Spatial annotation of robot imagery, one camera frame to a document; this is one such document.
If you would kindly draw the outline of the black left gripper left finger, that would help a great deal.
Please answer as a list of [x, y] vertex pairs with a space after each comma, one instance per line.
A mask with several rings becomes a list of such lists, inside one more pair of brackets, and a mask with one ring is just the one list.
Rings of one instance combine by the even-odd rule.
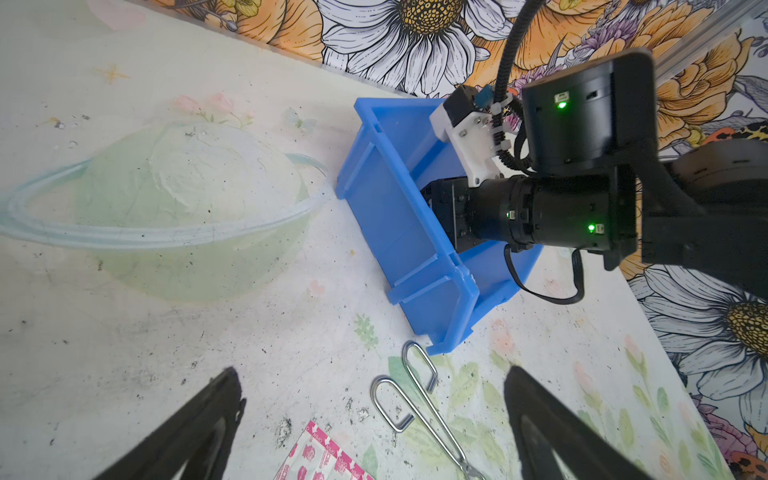
[[224, 369], [99, 479], [221, 479], [244, 415], [236, 370]]

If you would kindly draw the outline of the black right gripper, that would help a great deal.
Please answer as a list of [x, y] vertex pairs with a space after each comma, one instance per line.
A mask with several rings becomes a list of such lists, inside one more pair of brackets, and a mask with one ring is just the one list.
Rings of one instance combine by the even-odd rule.
[[482, 243], [467, 223], [470, 188], [466, 177], [434, 180], [421, 189], [421, 194], [457, 253]]

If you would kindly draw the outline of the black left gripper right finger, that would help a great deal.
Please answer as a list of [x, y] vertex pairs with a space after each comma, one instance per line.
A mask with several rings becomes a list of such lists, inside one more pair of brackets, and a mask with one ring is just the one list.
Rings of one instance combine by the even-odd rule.
[[649, 477], [523, 368], [510, 369], [504, 399], [524, 479], [561, 479], [560, 463], [578, 479]]

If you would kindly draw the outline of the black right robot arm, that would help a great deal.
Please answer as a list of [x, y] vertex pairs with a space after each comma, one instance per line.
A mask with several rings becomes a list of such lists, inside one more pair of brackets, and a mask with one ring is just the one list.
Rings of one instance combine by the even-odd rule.
[[509, 102], [511, 176], [436, 179], [421, 190], [458, 252], [535, 246], [589, 252], [607, 270], [640, 252], [767, 294], [767, 145], [735, 138], [658, 157], [653, 61], [629, 50], [526, 85]]

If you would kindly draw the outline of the blue plastic bin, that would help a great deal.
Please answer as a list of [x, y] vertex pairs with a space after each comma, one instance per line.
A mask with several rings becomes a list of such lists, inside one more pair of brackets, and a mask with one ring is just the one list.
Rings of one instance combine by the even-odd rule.
[[453, 147], [434, 134], [438, 99], [360, 98], [362, 121], [339, 173], [336, 195], [348, 202], [390, 285], [388, 298], [431, 355], [465, 341], [492, 309], [519, 288], [501, 242], [457, 252], [421, 190], [464, 170]]

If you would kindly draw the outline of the pink patterned packet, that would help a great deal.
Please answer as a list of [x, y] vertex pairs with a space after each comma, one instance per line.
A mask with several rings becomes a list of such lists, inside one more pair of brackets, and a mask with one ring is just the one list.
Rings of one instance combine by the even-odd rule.
[[317, 423], [310, 421], [278, 469], [275, 480], [374, 480]]

